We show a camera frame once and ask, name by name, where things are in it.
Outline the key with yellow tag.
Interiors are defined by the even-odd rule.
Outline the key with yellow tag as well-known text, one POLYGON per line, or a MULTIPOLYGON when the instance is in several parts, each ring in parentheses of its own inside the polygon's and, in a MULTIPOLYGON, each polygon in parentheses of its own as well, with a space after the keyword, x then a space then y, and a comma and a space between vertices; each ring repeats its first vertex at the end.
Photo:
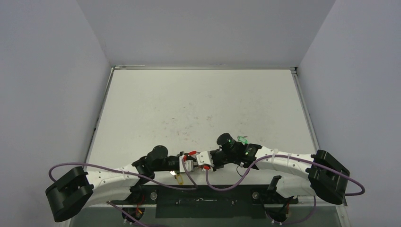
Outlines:
POLYGON ((183 185, 183 178, 180 174, 176 174, 174 178, 176 179, 178 185, 183 185))

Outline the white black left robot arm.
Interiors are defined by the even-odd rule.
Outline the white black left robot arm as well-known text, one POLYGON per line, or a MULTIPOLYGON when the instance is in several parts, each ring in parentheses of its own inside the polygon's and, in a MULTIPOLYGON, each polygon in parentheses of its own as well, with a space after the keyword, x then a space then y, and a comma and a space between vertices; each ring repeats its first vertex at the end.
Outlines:
POLYGON ((66 221, 85 207, 107 201, 126 200, 134 204, 141 198, 138 186, 154 181, 156 172, 193 170, 193 161, 186 154, 169 156, 162 145, 120 168, 89 163, 73 165, 74 168, 59 179, 51 177, 53 184, 45 190, 55 222, 66 221))

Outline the key with red tag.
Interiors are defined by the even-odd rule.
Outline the key with red tag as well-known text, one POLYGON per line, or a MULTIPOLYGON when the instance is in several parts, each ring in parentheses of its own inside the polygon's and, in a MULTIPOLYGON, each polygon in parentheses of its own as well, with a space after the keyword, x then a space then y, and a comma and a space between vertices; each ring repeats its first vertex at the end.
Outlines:
POLYGON ((197 154, 198 154, 197 151, 192 151, 192 152, 189 152, 189 153, 184 153, 184 155, 183 155, 183 160, 184 160, 184 161, 186 161, 186 160, 196 161, 196 155, 197 155, 197 154))

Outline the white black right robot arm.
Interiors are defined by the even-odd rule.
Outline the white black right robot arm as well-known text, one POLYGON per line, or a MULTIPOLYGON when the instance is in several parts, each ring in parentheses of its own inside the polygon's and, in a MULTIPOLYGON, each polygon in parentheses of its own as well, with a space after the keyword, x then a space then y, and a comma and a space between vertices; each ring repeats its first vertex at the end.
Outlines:
POLYGON ((279 175, 271 181, 267 196, 274 203, 291 196, 317 196, 325 202, 341 205, 346 196, 349 170, 325 150, 312 154, 286 153, 277 149, 235 140, 229 133, 217 139, 218 149, 204 154, 213 170, 225 164, 243 166, 250 172, 274 170, 279 175))

